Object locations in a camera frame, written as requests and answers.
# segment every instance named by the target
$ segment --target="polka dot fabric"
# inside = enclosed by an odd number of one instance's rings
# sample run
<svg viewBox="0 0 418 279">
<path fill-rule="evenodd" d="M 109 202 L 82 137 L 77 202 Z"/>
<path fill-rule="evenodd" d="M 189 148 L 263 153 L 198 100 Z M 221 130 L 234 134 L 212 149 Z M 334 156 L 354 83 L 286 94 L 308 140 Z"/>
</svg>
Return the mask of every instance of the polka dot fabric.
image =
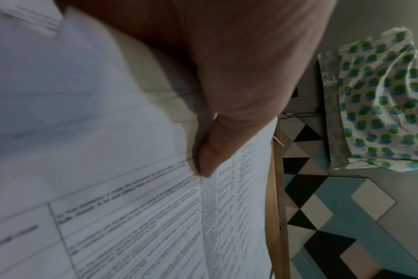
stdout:
<svg viewBox="0 0 418 279">
<path fill-rule="evenodd" d="M 339 112 L 351 159 L 418 169 L 418 61 L 406 28 L 338 49 Z"/>
</svg>

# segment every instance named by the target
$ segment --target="black cable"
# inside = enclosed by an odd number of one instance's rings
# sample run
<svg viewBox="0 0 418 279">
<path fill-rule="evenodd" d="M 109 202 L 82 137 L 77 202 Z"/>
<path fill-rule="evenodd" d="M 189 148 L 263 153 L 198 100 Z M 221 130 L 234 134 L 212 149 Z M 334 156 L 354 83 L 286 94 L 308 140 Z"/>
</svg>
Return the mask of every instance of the black cable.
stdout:
<svg viewBox="0 0 418 279">
<path fill-rule="evenodd" d="M 285 118 L 280 118 L 280 119 L 287 119 L 287 118 L 307 118 L 307 117 L 316 117 L 316 116 L 320 116 L 321 113 L 317 114 L 318 112 L 301 112 L 301 113 L 297 113 L 297 114 L 293 114 L 293 115 L 287 115 L 286 113 L 281 113 L 283 115 L 285 115 Z M 316 114 L 316 115 L 309 115 L 309 116 L 297 116 L 299 114 Z"/>
</svg>

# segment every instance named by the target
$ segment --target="hand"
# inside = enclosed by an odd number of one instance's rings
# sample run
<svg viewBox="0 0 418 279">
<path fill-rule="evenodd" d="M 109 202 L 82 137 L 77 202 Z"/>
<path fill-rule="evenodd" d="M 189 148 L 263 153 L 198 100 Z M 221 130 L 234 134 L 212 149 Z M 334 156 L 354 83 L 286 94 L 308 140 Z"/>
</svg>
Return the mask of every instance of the hand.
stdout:
<svg viewBox="0 0 418 279">
<path fill-rule="evenodd" d="M 201 175 L 210 177 L 287 105 L 336 0 L 69 4 L 196 65 L 206 101 L 218 113 L 198 158 Z"/>
</svg>

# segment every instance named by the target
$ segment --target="finger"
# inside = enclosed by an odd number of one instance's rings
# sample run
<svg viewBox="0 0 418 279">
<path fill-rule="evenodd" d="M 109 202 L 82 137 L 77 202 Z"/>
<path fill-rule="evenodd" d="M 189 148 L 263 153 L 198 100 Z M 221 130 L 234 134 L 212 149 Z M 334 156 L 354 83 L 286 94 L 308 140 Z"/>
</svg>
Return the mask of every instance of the finger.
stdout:
<svg viewBox="0 0 418 279">
<path fill-rule="evenodd" d="M 268 123 L 250 125 L 247 121 L 219 116 L 200 147 L 200 174 L 211 177 L 217 168 L 235 154 L 249 139 Z"/>
</svg>

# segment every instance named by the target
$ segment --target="floor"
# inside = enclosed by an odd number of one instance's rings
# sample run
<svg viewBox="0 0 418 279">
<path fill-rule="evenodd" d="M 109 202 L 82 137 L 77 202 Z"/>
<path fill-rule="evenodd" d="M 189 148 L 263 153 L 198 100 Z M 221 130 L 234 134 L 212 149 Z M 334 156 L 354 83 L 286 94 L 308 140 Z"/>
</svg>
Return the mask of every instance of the floor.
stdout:
<svg viewBox="0 0 418 279">
<path fill-rule="evenodd" d="M 315 72 L 318 53 L 401 26 L 411 29 L 418 49 L 418 0 L 339 1 L 311 65 L 298 84 L 299 97 L 292 99 L 284 111 L 315 112 L 319 107 Z M 304 118 L 303 121 L 324 135 L 320 117 Z M 379 224 L 418 260 L 418 171 L 404 174 L 378 168 L 330 170 L 329 174 L 370 178 L 396 200 L 397 204 L 379 220 Z"/>
</svg>

